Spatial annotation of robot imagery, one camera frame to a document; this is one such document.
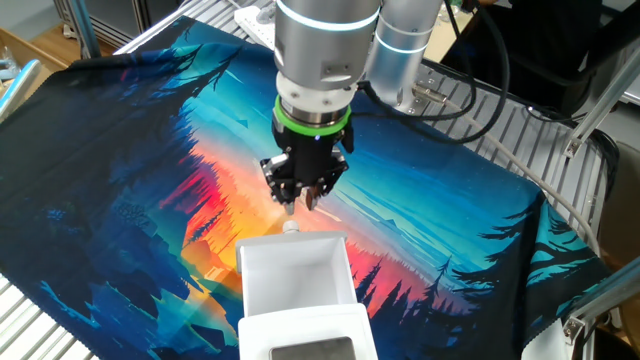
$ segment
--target tapestry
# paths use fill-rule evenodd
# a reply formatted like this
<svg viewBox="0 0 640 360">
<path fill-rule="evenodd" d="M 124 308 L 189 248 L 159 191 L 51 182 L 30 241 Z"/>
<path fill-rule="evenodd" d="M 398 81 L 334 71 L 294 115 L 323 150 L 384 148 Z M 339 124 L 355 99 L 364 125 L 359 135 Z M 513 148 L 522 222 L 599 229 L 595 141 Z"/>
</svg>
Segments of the tapestry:
<svg viewBox="0 0 640 360">
<path fill-rule="evenodd" d="M 347 232 L 380 359 L 518 359 L 607 276 L 535 184 L 394 120 L 354 119 L 350 169 L 287 216 L 276 73 L 181 18 L 54 74 L 0 125 L 0 272 L 105 360 L 238 359 L 234 244 L 290 219 Z"/>
</svg>

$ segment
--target cable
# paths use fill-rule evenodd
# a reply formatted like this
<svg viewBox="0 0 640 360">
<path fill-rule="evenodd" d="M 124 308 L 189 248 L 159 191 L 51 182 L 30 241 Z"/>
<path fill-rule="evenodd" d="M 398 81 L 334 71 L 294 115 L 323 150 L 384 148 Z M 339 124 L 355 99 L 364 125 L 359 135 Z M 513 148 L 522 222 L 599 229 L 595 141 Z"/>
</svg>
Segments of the cable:
<svg viewBox="0 0 640 360">
<path fill-rule="evenodd" d="M 570 118 L 566 118 L 566 117 L 565 118 L 563 118 L 563 117 L 558 118 L 557 116 L 549 115 L 549 113 L 545 113 L 541 109 L 545 109 L 546 110 L 546 108 L 535 109 L 533 106 L 525 106 L 525 110 L 527 111 L 527 113 L 529 113 L 529 115 L 532 118 L 534 118 L 536 120 L 543 121 L 543 122 L 565 123 L 565 122 L 572 122 L 572 121 L 582 120 L 585 116 L 587 116 L 587 113 L 583 113 L 583 114 L 576 115 L 576 116 L 573 116 L 573 117 L 570 117 Z M 533 113 L 534 110 L 539 112 L 541 115 L 546 116 L 546 117 L 542 117 L 542 116 L 534 114 Z"/>
<path fill-rule="evenodd" d="M 444 4 L 445 4 L 445 7 L 447 8 L 447 13 L 449 14 L 449 18 L 451 19 L 451 26 L 453 27 L 453 32 L 456 35 L 456 39 L 459 39 L 461 36 L 460 29 L 458 28 L 458 23 L 455 20 L 455 15 L 453 14 L 453 9 L 451 8 L 451 4 L 449 3 L 449 0 L 445 0 Z M 469 111 L 471 111 L 477 101 L 476 80 L 472 74 L 469 54 L 467 53 L 467 49 L 464 46 L 462 47 L 462 64 L 465 68 L 465 71 L 467 72 L 464 81 L 468 83 L 469 87 L 471 88 L 470 89 L 471 99 L 469 101 L 469 104 L 465 106 L 464 109 L 462 109 L 457 113 L 441 114 L 441 115 L 422 115 L 422 116 L 403 114 L 397 111 L 396 109 L 394 109 L 393 106 L 383 102 L 380 99 L 380 97 L 378 97 L 375 90 L 371 87 L 371 83 L 369 81 L 362 81 L 358 83 L 358 90 L 363 90 L 367 95 L 367 97 L 369 97 L 369 99 L 374 104 L 380 107 L 385 112 L 385 114 L 381 115 L 381 114 L 374 114 L 374 113 L 354 113 L 352 114 L 352 117 L 369 117 L 369 118 L 385 118 L 385 119 L 394 118 L 397 120 L 407 119 L 407 120 L 415 120 L 415 121 L 442 121 L 442 120 L 457 119 L 463 114 L 466 114 Z"/>
<path fill-rule="evenodd" d="M 460 109 L 458 105 L 452 103 L 449 100 L 445 100 L 444 104 L 446 106 L 453 108 L 454 110 Z M 480 125 L 471 116 L 465 114 L 463 115 L 463 118 L 471 126 L 477 129 L 483 129 L 482 125 Z M 596 253 L 596 255 L 600 256 L 600 249 L 598 248 L 598 239 L 593 233 L 593 230 L 591 230 L 591 225 L 589 225 L 587 220 L 585 220 L 585 218 L 582 217 L 582 214 L 580 214 L 578 210 L 576 210 L 573 207 L 573 205 L 571 205 L 562 195 L 560 195 L 555 189 L 553 189 L 551 185 L 547 184 L 546 182 L 544 182 L 544 180 L 538 177 L 538 175 L 536 175 L 531 169 L 529 169 L 522 161 L 520 161 L 520 159 L 518 159 L 511 151 L 509 151 L 509 149 L 507 149 L 504 145 L 502 145 L 502 143 L 498 139 L 493 137 L 493 135 L 491 135 L 490 133 L 486 133 L 484 134 L 484 137 L 487 140 L 489 140 L 498 150 L 500 150 L 503 154 L 505 154 L 509 158 L 509 160 L 511 160 L 511 162 L 513 162 L 517 167 L 519 167 L 520 170 L 522 170 L 529 178 L 531 178 L 531 180 L 533 180 L 533 182 L 538 184 L 540 188 L 542 188 L 549 195 L 551 195 L 553 198 L 558 200 L 558 202 L 562 204 L 562 206 L 564 206 L 569 211 L 569 213 L 571 213 L 571 215 L 573 215 L 573 217 L 578 221 L 580 226 L 582 226 L 582 228 L 585 231 L 585 234 L 587 237 L 586 239 L 587 244 L 589 245 L 589 247 L 591 247 L 591 250 L 593 250 L 593 252 Z"/>
<path fill-rule="evenodd" d="M 571 360 L 578 360 L 582 358 L 582 353 L 584 351 L 585 345 L 587 344 L 587 342 L 589 342 L 589 339 L 591 338 L 591 336 L 593 336 L 596 329 L 601 324 L 603 324 L 602 317 L 596 318 L 593 324 L 591 324 L 591 326 L 589 327 L 589 331 L 587 331 L 587 333 L 582 338 L 577 338 L 575 340 L 576 343 L 573 347 L 573 354 L 571 354 Z"/>
<path fill-rule="evenodd" d="M 419 128 L 416 125 L 416 121 L 420 121 L 420 122 L 426 121 L 426 120 L 440 121 L 440 120 L 448 120 L 452 116 L 459 117 L 460 114 L 464 116 L 468 113 L 468 111 L 465 111 L 467 110 L 468 107 L 463 110 L 456 106 L 458 109 L 458 112 L 453 114 L 444 114 L 444 115 L 437 115 L 437 116 L 411 116 L 411 115 L 393 114 L 393 113 L 397 113 L 395 109 L 393 109 L 387 104 L 381 105 L 382 109 L 387 113 L 388 118 L 400 120 L 402 125 L 411 129 L 411 131 L 439 143 L 461 145 L 461 144 L 466 144 L 481 138 L 483 135 L 487 134 L 489 130 L 491 130 L 491 128 L 496 124 L 496 122 L 498 122 L 498 119 L 502 114 L 502 110 L 504 109 L 504 106 L 507 102 L 507 96 L 509 93 L 509 81 L 511 76 L 510 69 L 509 69 L 509 54 L 507 52 L 507 47 L 504 43 L 504 39 L 502 38 L 502 35 L 500 34 L 500 30 L 498 29 L 498 26 L 493 21 L 489 13 L 478 3 L 478 0 L 473 0 L 473 2 L 476 8 L 478 9 L 478 13 L 483 18 L 487 27 L 489 28 L 491 35 L 494 37 L 496 46 L 498 47 L 498 52 L 500 53 L 500 63 L 502 68 L 502 79 L 501 79 L 502 89 L 500 92 L 500 99 L 498 100 L 498 105 L 496 106 L 496 109 L 493 112 L 493 115 L 489 119 L 489 122 L 487 122 L 487 125 L 483 128 L 480 128 L 478 132 L 476 132 L 473 135 L 470 135 L 461 139 L 450 139 L 447 137 L 438 136 L 436 134 L 429 132 L 428 130 Z M 457 25 L 456 25 L 455 17 L 453 15 L 453 10 L 451 9 L 451 4 L 449 3 L 449 0 L 445 0 L 444 3 L 445 3 L 445 6 L 447 7 L 447 12 L 449 13 L 449 17 L 451 18 L 451 23 L 454 26 L 454 32 L 456 32 L 456 36 L 458 37 L 459 31 L 456 31 Z M 462 51 L 463 61 L 465 61 L 465 66 L 466 66 L 466 61 L 468 60 L 468 57 L 466 56 L 467 54 L 464 46 L 462 47 L 462 50 L 463 50 Z M 380 105 L 380 103 L 382 103 L 380 98 L 375 94 L 375 91 L 370 86 L 370 84 L 365 84 L 365 86 L 363 87 L 363 90 L 375 104 Z M 475 98 L 475 95 L 476 94 L 475 94 L 475 86 L 474 86 L 472 96 L 474 96 Z"/>
<path fill-rule="evenodd" d="M 446 75 L 450 78 L 456 79 L 458 81 L 464 81 L 464 79 L 466 78 L 465 74 L 458 72 L 457 70 L 454 70 L 452 68 L 449 68 L 447 66 L 444 66 L 442 64 L 438 64 L 435 63 L 429 59 L 422 59 L 422 64 L 425 66 L 430 67 L 431 69 L 434 69 L 436 71 L 438 71 L 439 73 Z M 487 92 L 499 95 L 500 94 L 500 89 L 486 84 L 486 83 L 477 83 L 478 88 L 485 90 Z M 534 104 L 533 102 L 520 98 L 516 95 L 513 94 L 508 94 L 507 95 L 508 99 L 511 99 L 517 103 L 520 103 L 524 106 L 527 107 L 532 107 L 534 109 L 539 109 L 540 106 L 538 104 Z M 544 107 L 545 113 L 544 116 L 547 116 L 551 119 L 562 119 L 565 118 L 565 116 L 563 114 L 560 114 L 556 109 L 550 108 L 550 107 Z M 541 121 L 548 121 L 548 119 L 540 119 L 538 117 L 536 117 L 535 115 L 532 116 L 533 118 L 537 119 L 537 120 L 541 120 Z M 578 126 L 578 123 L 576 121 L 561 121 L 558 122 L 558 124 L 561 124 L 563 126 L 569 127 L 569 128 L 576 128 Z M 607 135 L 606 133 L 604 133 L 601 130 L 595 129 L 591 135 L 589 136 L 589 140 L 591 140 L 593 142 L 593 144 L 600 150 L 601 154 L 602 154 L 602 158 L 605 160 L 606 162 L 606 166 L 607 166 L 607 189 L 605 191 L 605 200 L 609 199 L 609 195 L 611 194 L 611 189 L 613 188 L 613 185 L 615 184 L 615 178 L 616 178 L 616 174 L 618 173 L 618 162 L 620 159 L 620 150 L 618 149 L 618 145 L 616 144 L 616 142 L 611 139 L 611 137 L 609 135 Z"/>
</svg>

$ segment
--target white plastic box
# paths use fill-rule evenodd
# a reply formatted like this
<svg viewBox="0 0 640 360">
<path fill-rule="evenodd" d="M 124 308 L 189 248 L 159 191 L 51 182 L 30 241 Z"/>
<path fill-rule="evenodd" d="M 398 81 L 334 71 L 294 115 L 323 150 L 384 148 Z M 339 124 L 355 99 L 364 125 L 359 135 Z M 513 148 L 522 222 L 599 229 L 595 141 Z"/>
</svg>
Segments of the white plastic box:
<svg viewBox="0 0 640 360">
<path fill-rule="evenodd" d="M 355 297 L 344 232 L 290 232 L 236 243 L 244 318 L 240 359 L 271 349 L 349 337 L 356 360 L 377 355 L 366 308 Z"/>
</svg>

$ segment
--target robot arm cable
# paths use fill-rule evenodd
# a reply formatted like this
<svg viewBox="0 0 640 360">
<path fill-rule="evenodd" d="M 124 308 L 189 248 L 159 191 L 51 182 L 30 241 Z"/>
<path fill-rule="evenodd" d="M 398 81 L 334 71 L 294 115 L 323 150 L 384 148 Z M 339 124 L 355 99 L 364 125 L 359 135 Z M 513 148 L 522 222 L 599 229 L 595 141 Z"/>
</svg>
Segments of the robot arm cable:
<svg viewBox="0 0 640 360">
<path fill-rule="evenodd" d="M 481 138 L 484 134 L 488 133 L 489 130 L 491 130 L 491 128 L 495 125 L 495 123 L 498 121 L 498 119 L 500 118 L 500 114 L 502 113 L 502 110 L 504 109 L 504 106 L 506 104 L 507 101 L 507 95 L 509 92 L 509 81 L 510 81 L 510 69 L 509 69 L 509 54 L 507 52 L 507 47 L 505 45 L 504 39 L 502 38 L 502 35 L 500 34 L 500 30 L 498 29 L 498 26 L 495 24 L 495 22 L 493 21 L 493 19 L 491 18 L 491 16 L 489 15 L 489 13 L 478 3 L 478 0 L 473 0 L 474 4 L 476 6 L 476 8 L 478 9 L 478 13 L 480 14 L 480 16 L 483 18 L 483 20 L 486 22 L 487 27 L 489 28 L 495 42 L 496 42 L 496 46 L 498 47 L 498 52 L 500 53 L 500 63 L 502 66 L 502 79 L 501 79 L 501 92 L 500 92 L 500 99 L 498 101 L 498 104 L 496 106 L 495 111 L 493 112 L 493 115 L 491 116 L 491 119 L 489 120 L 489 122 L 487 123 L 487 125 L 481 129 L 478 130 L 478 132 L 476 132 L 473 135 L 461 138 L 461 139 L 449 139 L 449 138 L 445 138 L 445 137 L 441 137 L 441 136 L 437 136 L 434 135 L 424 129 L 421 129 L 417 126 L 417 124 L 415 123 L 416 121 L 422 122 L 422 121 L 442 121 L 442 120 L 451 120 L 451 119 L 455 119 L 455 118 L 459 118 L 461 115 L 467 114 L 475 105 L 475 98 L 476 98 L 476 86 L 475 86 L 475 80 L 473 80 L 473 75 L 471 74 L 471 66 L 469 64 L 469 58 L 468 58 L 468 54 L 466 51 L 466 48 L 464 46 L 462 46 L 462 59 L 464 62 L 465 67 L 467 68 L 467 72 L 468 72 L 468 79 L 469 79 L 469 85 L 471 87 L 471 96 L 472 96 L 472 101 L 469 103 L 468 106 L 466 106 L 464 109 L 460 109 L 458 107 L 458 111 L 455 113 L 451 113 L 451 114 L 442 114 L 442 115 L 431 115 L 431 116 L 413 116 L 413 115 L 406 115 L 406 114 L 401 114 L 398 111 L 396 111 L 392 106 L 385 104 L 384 102 L 382 102 L 380 100 L 380 98 L 375 94 L 375 91 L 373 90 L 373 88 L 371 87 L 371 85 L 367 82 L 363 82 L 360 83 L 360 87 L 362 90 L 364 90 L 364 92 L 367 94 L 367 96 L 369 97 L 369 99 L 371 99 L 371 101 L 373 103 L 375 103 L 376 105 L 380 106 L 383 111 L 385 112 L 384 115 L 380 115 L 380 114 L 369 114 L 369 113 L 354 113 L 353 116 L 355 117 L 384 117 L 384 118 L 391 118 L 391 119 L 396 119 L 402 122 L 402 124 L 406 127 L 408 127 L 409 129 L 411 129 L 413 132 L 416 132 L 424 137 L 429 138 L 430 140 L 436 141 L 436 142 L 440 142 L 440 143 L 445 143 L 445 144 L 452 144 L 452 145 L 462 145 L 462 144 L 466 144 L 472 141 L 475 141 L 479 138 Z M 449 13 L 449 17 L 451 18 L 451 24 L 453 25 L 453 29 L 454 32 L 456 34 L 456 37 L 459 38 L 460 36 L 460 31 L 458 29 L 458 26 L 456 24 L 455 21 L 455 17 L 453 15 L 453 11 L 451 9 L 451 5 L 449 3 L 449 0 L 445 0 L 444 1 L 445 6 L 447 8 L 447 12 Z"/>
<path fill-rule="evenodd" d="M 458 105 L 452 103 L 449 100 L 445 100 L 444 104 L 454 110 L 460 110 L 460 107 Z M 463 115 L 463 118 L 465 119 L 466 122 L 469 123 L 469 125 L 479 130 L 483 129 L 482 125 L 480 125 L 471 116 L 465 114 Z M 535 182 L 540 188 L 546 191 L 551 197 L 558 200 L 558 202 L 562 204 L 562 206 L 564 206 L 571 213 L 571 215 L 573 215 L 573 217 L 576 218 L 580 226 L 584 229 L 584 232 L 586 235 L 586 243 L 589 245 L 589 247 L 591 247 L 591 250 L 593 250 L 596 253 L 596 255 L 600 256 L 598 239 L 596 238 L 596 235 L 591 230 L 591 225 L 582 216 L 582 214 L 580 214 L 578 210 L 576 210 L 576 208 L 574 208 L 573 205 L 569 203 L 569 201 L 567 201 L 562 195 L 560 195 L 555 189 L 553 189 L 551 185 L 544 182 L 544 180 L 542 180 L 531 169 L 529 169 L 522 161 L 520 161 L 520 159 L 518 159 L 518 157 L 516 157 L 511 151 L 509 151 L 509 149 L 507 149 L 506 146 L 502 145 L 502 143 L 498 139 L 493 137 L 493 135 L 491 135 L 490 133 L 485 133 L 484 137 L 487 140 L 489 140 L 498 150 L 500 150 L 503 154 L 505 154 L 509 158 L 509 160 L 511 160 L 517 167 L 519 167 L 520 170 L 522 170 L 525 173 L 525 175 L 527 175 L 531 180 L 533 180 L 533 182 Z"/>
</svg>

